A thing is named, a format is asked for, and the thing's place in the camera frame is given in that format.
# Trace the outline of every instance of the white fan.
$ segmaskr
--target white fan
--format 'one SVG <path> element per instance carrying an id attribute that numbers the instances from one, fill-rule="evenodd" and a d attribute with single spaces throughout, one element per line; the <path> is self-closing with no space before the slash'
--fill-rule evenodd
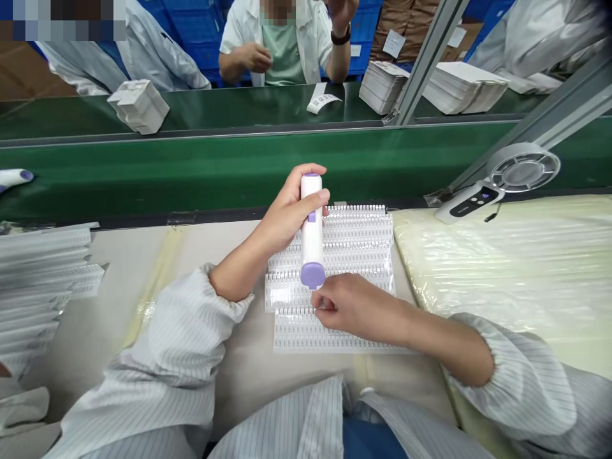
<path id="1" fill-rule="evenodd" d="M 558 156 L 539 145 L 529 142 L 508 145 L 486 162 L 484 178 L 462 189 L 434 215 L 445 223 L 455 223 L 500 201 L 506 193 L 522 193 L 546 185 L 560 170 Z"/>

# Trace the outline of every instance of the white table surface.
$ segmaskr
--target white table surface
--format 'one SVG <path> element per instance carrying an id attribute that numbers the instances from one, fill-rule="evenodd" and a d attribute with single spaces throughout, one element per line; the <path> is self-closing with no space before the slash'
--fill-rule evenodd
<path id="1" fill-rule="evenodd" d="M 257 221 L 194 225 L 176 253 L 175 278 L 205 262 L 218 263 L 257 225 Z M 25 383 L 51 392 L 49 421 L 61 419 L 87 390 L 102 379 L 104 366 L 121 349 L 130 321 L 147 285 L 168 227 L 100 231 L 92 243 L 92 261 L 107 264 L 97 297 L 69 303 L 45 358 Z M 412 292 L 396 249 L 396 294 Z M 421 355 L 274 354 L 273 314 L 263 305 L 263 276 L 256 299 L 226 343 L 216 384 L 213 440 L 268 402 L 304 384 L 345 375 L 353 399 L 374 387 L 383 395 L 420 403 L 456 423 L 442 373 Z"/>

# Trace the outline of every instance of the striped sleeve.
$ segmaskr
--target striped sleeve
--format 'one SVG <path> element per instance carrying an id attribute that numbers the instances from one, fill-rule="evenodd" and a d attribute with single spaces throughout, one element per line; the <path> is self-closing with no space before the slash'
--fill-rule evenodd
<path id="1" fill-rule="evenodd" d="M 482 317 L 452 320 L 476 329 L 495 371 L 480 388 L 450 381 L 525 456 L 606 458 L 612 453 L 612 381 L 560 363 L 543 341 Z"/>
<path id="2" fill-rule="evenodd" d="M 109 455 L 92 457 L 115 458 L 119 449 L 127 451 L 122 442 L 132 457 L 141 457 L 143 451 L 133 448 L 149 447 L 151 438 L 142 441 L 143 434 L 154 430 L 172 439 L 170 451 L 182 450 L 180 457 L 186 446 L 201 457 L 212 429 L 223 342 L 253 298 L 233 303 L 217 296 L 208 281 L 213 268 L 206 265 L 162 291 L 133 347 L 111 362 L 102 384 L 67 413 L 62 438 L 47 458 L 79 458 L 101 448 Z"/>
<path id="3" fill-rule="evenodd" d="M 508 428 L 513 439 L 561 435 L 576 422 L 576 404 L 563 365 L 548 345 L 468 313 L 452 320 L 475 328 L 491 349 L 495 372 L 480 388 L 451 382 L 478 411 Z"/>

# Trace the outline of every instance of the black watch strap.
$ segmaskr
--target black watch strap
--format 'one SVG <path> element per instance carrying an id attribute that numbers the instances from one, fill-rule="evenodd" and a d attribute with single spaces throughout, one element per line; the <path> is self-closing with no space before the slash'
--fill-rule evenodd
<path id="1" fill-rule="evenodd" d="M 349 40 L 351 39 L 351 23 L 349 23 L 349 26 L 346 28 L 346 35 L 343 37 L 336 37 L 333 34 L 333 31 L 331 31 L 331 42 L 336 45 L 336 46 L 342 46 L 343 44 L 347 43 Z"/>

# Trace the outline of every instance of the person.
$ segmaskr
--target person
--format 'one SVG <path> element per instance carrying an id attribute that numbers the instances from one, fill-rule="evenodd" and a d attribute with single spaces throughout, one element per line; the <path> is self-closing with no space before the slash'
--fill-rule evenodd
<path id="1" fill-rule="evenodd" d="M 325 172 L 317 164 L 294 168 L 242 244 L 218 266 L 206 264 L 162 291 L 148 327 L 67 413 L 47 459 L 202 457 L 223 343 L 247 312 L 268 258 L 329 202 L 326 189 L 300 200 L 302 175 Z M 561 364 L 540 340 L 471 314 L 445 319 L 427 313 L 350 273 L 327 278 L 312 303 L 325 327 L 438 359 L 451 384 L 524 457 L 605 458 L 612 452 L 612 382 Z M 284 395 L 228 432 L 209 457 L 493 457 L 418 404 L 365 390 L 350 406 L 343 394 L 337 375 Z M 41 416 L 29 401 L 30 417 Z"/>
<path id="2" fill-rule="evenodd" d="M 516 0 L 468 63 L 527 78 L 573 56 L 577 60 L 608 35 L 608 14 L 598 1 Z"/>
<path id="3" fill-rule="evenodd" d="M 219 49 L 221 78 L 251 72 L 253 86 L 335 83 L 351 63 L 351 19 L 359 0 L 235 0 Z"/>
<path id="4" fill-rule="evenodd" d="M 138 0 L 126 0 L 126 37 L 117 41 L 37 41 L 52 73 L 81 96 L 110 95 L 128 80 L 159 91 L 211 89 L 195 61 Z"/>

